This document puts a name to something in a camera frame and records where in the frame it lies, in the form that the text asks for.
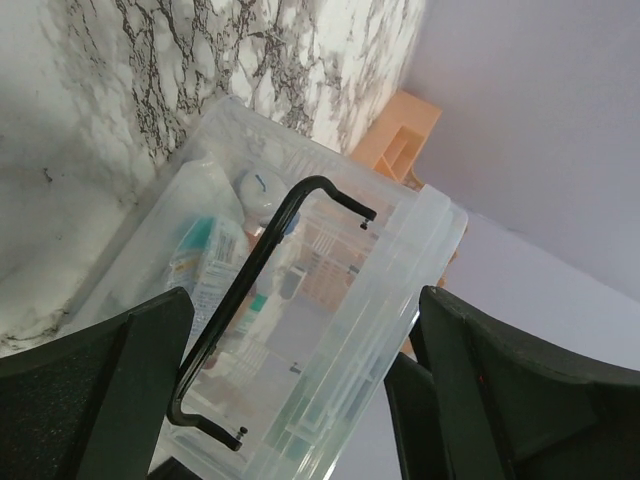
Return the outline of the white green-label medicine bottle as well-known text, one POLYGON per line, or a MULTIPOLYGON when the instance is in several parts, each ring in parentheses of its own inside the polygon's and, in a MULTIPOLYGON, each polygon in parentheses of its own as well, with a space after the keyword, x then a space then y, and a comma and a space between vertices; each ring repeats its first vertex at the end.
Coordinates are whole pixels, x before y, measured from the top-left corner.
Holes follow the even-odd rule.
POLYGON ((291 242, 283 241, 259 273, 250 291, 250 303, 235 326, 239 334, 264 342, 274 331, 284 309, 279 289, 291 264, 291 251, 291 242))

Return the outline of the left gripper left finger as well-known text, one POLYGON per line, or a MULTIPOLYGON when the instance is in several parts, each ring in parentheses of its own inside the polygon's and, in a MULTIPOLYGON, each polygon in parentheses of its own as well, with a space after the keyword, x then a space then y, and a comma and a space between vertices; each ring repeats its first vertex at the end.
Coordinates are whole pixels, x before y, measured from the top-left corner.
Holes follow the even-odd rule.
POLYGON ((2 358, 2 478, 145 478, 192 317, 175 288, 2 358))

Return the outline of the white blue small bottle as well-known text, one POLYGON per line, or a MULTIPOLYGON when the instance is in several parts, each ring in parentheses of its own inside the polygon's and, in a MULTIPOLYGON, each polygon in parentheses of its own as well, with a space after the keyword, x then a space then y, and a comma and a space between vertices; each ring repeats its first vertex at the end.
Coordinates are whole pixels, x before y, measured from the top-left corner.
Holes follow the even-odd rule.
POLYGON ((289 189, 282 179, 263 168, 247 170, 235 185, 243 207, 246 233, 259 236, 268 226, 289 189))

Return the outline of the clear plastic box lid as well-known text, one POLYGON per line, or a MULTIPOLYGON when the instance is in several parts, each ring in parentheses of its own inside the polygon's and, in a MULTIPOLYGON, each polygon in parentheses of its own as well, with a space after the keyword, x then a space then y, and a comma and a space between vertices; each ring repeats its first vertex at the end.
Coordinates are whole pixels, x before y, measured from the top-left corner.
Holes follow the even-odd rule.
POLYGON ((244 479, 324 479, 402 343, 402 302, 366 275, 378 237, 326 198, 303 211, 270 337, 244 336, 252 413, 240 451, 244 479))

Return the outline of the clear plastic medicine box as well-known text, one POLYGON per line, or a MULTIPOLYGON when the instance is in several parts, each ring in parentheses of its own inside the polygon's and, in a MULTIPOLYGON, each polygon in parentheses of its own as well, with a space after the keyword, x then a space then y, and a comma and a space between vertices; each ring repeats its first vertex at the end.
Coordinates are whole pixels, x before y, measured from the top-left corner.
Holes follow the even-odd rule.
POLYGON ((124 312, 170 290, 166 272, 184 232, 186 182, 179 172, 191 161, 214 157, 235 191, 236 181, 258 167, 278 175, 289 191, 259 236, 243 228, 249 254, 202 333, 190 335, 184 360, 187 377, 178 389, 173 409, 180 416, 198 416, 223 433, 232 445, 177 422, 163 426, 160 447, 204 479, 244 479, 242 450, 252 413, 246 385, 250 372, 240 357, 244 336, 235 330, 259 273, 270 256, 291 236, 314 198, 323 197, 353 214, 367 229, 377 212, 357 198, 347 179, 348 159, 250 110, 237 97, 213 103, 175 153, 168 176, 144 197, 139 208, 115 236, 115 249, 104 261, 104 272, 84 301, 72 311, 68 330, 75 332, 124 312))

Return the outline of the white blue gauze packet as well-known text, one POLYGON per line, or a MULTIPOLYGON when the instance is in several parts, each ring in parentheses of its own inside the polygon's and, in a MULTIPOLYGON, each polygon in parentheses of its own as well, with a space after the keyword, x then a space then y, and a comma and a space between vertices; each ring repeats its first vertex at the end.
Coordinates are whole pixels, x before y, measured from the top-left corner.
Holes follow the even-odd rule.
POLYGON ((194 307, 190 335, 199 336, 226 295, 249 254, 242 226, 220 216, 210 229, 196 283, 187 291, 194 307))

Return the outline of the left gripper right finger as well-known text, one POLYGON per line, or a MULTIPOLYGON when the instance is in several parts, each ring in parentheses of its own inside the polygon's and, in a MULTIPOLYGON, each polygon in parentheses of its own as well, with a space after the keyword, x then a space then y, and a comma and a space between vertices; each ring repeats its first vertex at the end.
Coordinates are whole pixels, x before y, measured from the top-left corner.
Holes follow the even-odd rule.
POLYGON ((434 286, 386 375, 405 479, 635 479, 639 374, 434 286))

